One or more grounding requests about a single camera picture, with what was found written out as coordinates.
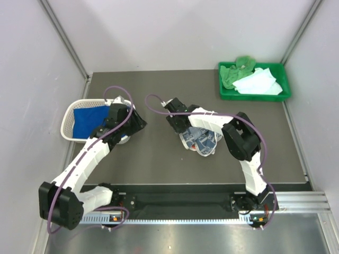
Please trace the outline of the white blue patterned towel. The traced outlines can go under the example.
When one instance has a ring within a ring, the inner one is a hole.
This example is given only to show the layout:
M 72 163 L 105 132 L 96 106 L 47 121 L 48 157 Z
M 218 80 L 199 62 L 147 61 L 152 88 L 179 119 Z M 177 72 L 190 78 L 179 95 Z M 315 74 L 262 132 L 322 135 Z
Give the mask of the white blue patterned towel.
M 222 135 L 204 128 L 189 127 L 180 133 L 179 137 L 186 150 L 195 151 L 199 155 L 207 157 L 215 154 Z

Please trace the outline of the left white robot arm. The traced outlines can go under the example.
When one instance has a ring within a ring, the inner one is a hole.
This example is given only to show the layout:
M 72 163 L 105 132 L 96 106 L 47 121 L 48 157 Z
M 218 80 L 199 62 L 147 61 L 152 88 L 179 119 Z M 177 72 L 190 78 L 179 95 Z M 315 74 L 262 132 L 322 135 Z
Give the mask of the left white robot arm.
M 99 162 L 116 145 L 126 143 L 146 125 L 131 101 L 121 96 L 111 100 L 107 118 L 92 131 L 75 159 L 52 182 L 40 185 L 40 217 L 49 224 L 73 230 L 84 215 L 97 208 L 116 209 L 120 197 L 107 184 L 99 184 L 86 192 L 81 189 Z

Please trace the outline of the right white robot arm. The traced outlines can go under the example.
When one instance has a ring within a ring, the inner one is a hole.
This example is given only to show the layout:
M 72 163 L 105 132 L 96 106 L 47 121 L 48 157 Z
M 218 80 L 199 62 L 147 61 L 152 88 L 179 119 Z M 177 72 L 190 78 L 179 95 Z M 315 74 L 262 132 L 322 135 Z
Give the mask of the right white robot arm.
M 166 119 L 187 150 L 207 157 L 215 153 L 221 139 L 225 140 L 245 177 L 246 193 L 233 200 L 235 211 L 250 212 L 266 204 L 269 190 L 262 172 L 263 141 L 245 113 L 219 116 L 196 105 L 186 106 L 178 98 L 162 102 L 162 106 L 169 111 Z

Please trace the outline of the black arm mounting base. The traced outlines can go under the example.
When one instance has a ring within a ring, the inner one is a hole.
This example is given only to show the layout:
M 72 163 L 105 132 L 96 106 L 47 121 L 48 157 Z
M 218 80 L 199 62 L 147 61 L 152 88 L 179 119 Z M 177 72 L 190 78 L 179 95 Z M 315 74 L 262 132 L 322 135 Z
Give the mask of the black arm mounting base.
M 233 200 L 246 193 L 244 184 L 105 184 L 113 191 L 111 206 L 129 210 L 130 219 L 234 219 Z M 252 213 L 278 210 L 271 191 L 264 206 Z

